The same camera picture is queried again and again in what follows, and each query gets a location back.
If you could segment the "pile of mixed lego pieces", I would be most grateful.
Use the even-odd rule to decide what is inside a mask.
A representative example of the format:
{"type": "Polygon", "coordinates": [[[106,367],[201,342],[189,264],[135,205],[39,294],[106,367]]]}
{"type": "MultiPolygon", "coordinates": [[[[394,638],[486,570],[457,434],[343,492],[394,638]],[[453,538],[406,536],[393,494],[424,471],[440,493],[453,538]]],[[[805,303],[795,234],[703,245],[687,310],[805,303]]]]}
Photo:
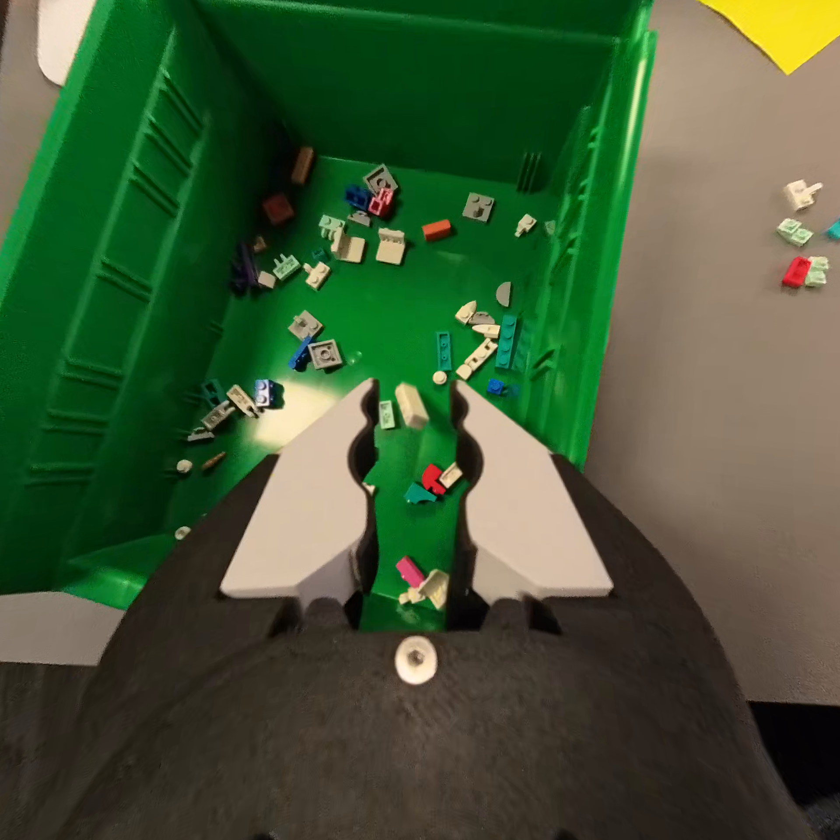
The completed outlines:
{"type": "Polygon", "coordinates": [[[369,378],[379,401],[390,403],[393,426],[374,432],[376,460],[363,474],[373,495],[379,565],[366,627],[385,628],[406,586],[396,562],[409,556],[425,572],[451,572],[463,479],[441,500],[407,500],[434,464],[455,459],[456,430],[448,385],[456,369],[487,336],[457,320],[471,301],[476,315],[496,323],[511,315],[525,324],[527,295],[538,294],[544,252],[541,224],[560,200],[550,190],[526,194],[514,185],[430,171],[395,169],[388,219],[370,226],[349,220],[345,237],[364,238],[359,263],[330,257],[318,290],[300,269],[274,290],[232,297],[207,375],[221,385],[253,391],[258,379],[281,389],[281,407],[261,419],[241,412],[214,441],[198,445],[201,462],[225,452],[217,465],[185,481],[171,511],[176,526],[207,515],[267,455],[313,424],[369,378]]]}

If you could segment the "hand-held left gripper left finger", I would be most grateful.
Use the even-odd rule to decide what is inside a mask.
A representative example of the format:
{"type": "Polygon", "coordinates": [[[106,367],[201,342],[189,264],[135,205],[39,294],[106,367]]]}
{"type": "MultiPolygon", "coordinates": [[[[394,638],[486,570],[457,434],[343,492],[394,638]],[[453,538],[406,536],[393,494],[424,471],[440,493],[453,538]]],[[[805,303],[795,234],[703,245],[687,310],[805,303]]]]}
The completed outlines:
{"type": "Polygon", "coordinates": [[[379,564],[375,463],[379,383],[363,380],[278,454],[220,584],[231,599],[348,601],[379,564]]]}

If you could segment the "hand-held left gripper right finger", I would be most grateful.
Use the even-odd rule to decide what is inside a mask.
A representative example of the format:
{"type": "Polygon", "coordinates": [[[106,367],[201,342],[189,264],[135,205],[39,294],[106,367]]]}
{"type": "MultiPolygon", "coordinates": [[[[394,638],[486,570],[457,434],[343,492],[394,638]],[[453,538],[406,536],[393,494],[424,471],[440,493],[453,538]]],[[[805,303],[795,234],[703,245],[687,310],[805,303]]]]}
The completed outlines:
{"type": "Polygon", "coordinates": [[[458,381],[459,429],[478,449],[464,497],[476,549],[472,589],[484,601],[611,594],[613,580],[553,461],[553,453],[458,381]]]}

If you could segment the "green plastic bin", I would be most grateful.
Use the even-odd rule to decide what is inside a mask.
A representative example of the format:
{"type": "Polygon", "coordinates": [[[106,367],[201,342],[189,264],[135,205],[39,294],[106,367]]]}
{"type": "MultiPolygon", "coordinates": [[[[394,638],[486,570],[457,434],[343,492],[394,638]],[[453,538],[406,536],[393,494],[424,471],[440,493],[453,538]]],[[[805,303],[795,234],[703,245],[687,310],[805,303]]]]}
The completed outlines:
{"type": "Polygon", "coordinates": [[[97,2],[3,242],[2,594],[125,609],[198,535],[217,504],[176,526],[175,495],[225,452],[202,463],[197,446],[236,412],[281,407],[271,379],[251,392],[207,375],[228,303],[300,269],[318,290],[331,256],[360,263],[345,223],[388,219],[407,169],[560,200],[523,327],[475,301],[456,312],[486,339],[448,385],[455,459],[405,494],[440,501],[465,481],[453,568],[423,572],[451,575],[451,622],[455,604],[496,602],[471,585],[478,449],[454,386],[583,466],[651,7],[97,2]]]}

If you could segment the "yellow sticky note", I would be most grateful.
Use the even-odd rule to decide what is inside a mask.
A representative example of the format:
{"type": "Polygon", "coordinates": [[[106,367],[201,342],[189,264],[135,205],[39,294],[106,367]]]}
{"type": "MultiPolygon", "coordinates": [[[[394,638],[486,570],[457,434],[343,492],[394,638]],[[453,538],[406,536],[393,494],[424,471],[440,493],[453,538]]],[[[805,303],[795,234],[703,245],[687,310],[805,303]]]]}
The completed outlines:
{"type": "Polygon", "coordinates": [[[702,1],[790,76],[839,37],[838,1],[702,1]]]}

